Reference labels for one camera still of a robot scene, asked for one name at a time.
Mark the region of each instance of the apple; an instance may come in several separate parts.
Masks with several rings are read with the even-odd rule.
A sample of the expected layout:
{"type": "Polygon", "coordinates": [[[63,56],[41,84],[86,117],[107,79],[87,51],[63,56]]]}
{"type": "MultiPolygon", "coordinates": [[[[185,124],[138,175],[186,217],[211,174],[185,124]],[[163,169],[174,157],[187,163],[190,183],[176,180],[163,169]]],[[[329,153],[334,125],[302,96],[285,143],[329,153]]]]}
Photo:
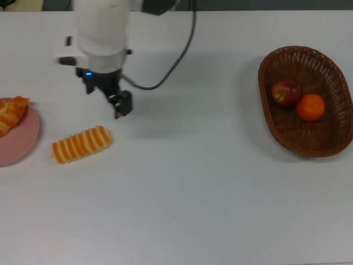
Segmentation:
{"type": "Polygon", "coordinates": [[[272,98],[284,108],[294,107],[303,96],[303,88],[293,78],[283,78],[272,86],[272,98]]]}

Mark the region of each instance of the wicker basket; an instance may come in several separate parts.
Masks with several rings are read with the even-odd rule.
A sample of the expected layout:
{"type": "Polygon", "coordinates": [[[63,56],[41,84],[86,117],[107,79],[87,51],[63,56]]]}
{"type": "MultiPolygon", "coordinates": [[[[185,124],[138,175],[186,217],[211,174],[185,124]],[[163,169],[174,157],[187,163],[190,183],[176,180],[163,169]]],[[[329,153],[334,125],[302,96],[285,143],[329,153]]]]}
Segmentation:
{"type": "Polygon", "coordinates": [[[283,47],[262,61],[258,79],[267,124],[282,146],[308,157],[328,157],[350,144],[352,99],[344,75],[330,58],[308,47],[283,47]],[[271,87],[284,77],[295,78],[304,94],[315,93],[324,99],[326,112],[320,120],[303,121],[295,109],[275,104],[271,87]]]}

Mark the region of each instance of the basket rim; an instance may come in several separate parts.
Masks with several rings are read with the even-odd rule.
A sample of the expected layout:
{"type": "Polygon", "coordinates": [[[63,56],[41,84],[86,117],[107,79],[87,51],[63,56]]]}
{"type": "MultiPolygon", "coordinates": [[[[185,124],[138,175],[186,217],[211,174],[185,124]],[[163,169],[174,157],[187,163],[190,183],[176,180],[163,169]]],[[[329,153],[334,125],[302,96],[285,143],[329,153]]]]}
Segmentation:
{"type": "Polygon", "coordinates": [[[262,60],[260,67],[259,67],[259,71],[258,71],[258,82],[259,82],[259,88],[260,88],[260,95],[261,95],[261,102],[263,105],[263,111],[264,111],[264,115],[265,115],[265,119],[266,122],[268,124],[268,127],[273,135],[273,137],[276,139],[276,141],[278,141],[283,147],[296,152],[298,154],[304,155],[304,156],[308,156],[308,157],[328,157],[328,156],[333,156],[336,155],[338,153],[340,153],[341,151],[343,151],[344,149],[346,149],[350,143],[353,140],[353,102],[352,102],[352,98],[351,98],[351,94],[348,88],[348,84],[347,81],[343,75],[342,70],[338,67],[338,65],[333,62],[328,56],[326,56],[325,54],[323,54],[322,52],[307,47],[307,46],[284,46],[281,48],[278,48],[272,52],[270,52],[267,56],[265,56],[265,58],[262,60]],[[282,50],[303,50],[303,51],[307,51],[307,52],[311,52],[314,54],[317,54],[319,56],[321,56],[323,58],[324,61],[329,62],[336,74],[339,76],[340,82],[343,84],[344,86],[344,91],[345,91],[345,95],[346,95],[346,100],[348,102],[349,105],[349,116],[350,116],[350,120],[351,120],[351,124],[350,124],[350,133],[347,137],[347,139],[339,146],[334,147],[330,150],[326,150],[326,151],[310,151],[310,150],[306,150],[302,147],[299,147],[295,144],[293,144],[291,141],[289,141],[288,139],[286,139],[278,130],[278,128],[276,127],[276,125],[273,122],[271,113],[270,113],[270,109],[269,109],[269,104],[268,104],[268,97],[266,95],[266,88],[265,88],[265,83],[264,83],[264,79],[265,79],[265,69],[269,63],[269,61],[276,56],[276,54],[278,54],[280,51],[282,50]]]}

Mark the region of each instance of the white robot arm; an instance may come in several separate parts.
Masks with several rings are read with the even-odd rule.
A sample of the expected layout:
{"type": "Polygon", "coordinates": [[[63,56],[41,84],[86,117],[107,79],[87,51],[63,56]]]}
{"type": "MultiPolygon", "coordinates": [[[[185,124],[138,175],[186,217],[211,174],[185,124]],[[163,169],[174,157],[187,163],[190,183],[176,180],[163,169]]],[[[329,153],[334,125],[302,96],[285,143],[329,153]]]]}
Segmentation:
{"type": "Polygon", "coordinates": [[[127,26],[131,10],[161,15],[179,0],[74,0],[76,28],[59,33],[55,63],[76,67],[87,93],[98,87],[114,106],[115,117],[132,110],[132,95],[120,91],[119,81],[127,49],[127,26]]]}

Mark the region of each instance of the croissant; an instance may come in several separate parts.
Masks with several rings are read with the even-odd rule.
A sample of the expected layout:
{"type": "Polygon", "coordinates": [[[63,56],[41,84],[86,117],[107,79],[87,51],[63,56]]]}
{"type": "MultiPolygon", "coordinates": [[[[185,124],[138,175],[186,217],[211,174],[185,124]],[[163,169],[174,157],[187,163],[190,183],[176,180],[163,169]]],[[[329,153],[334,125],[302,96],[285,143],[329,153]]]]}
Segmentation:
{"type": "Polygon", "coordinates": [[[29,99],[15,97],[10,101],[0,101],[0,137],[6,134],[22,118],[29,99]]]}

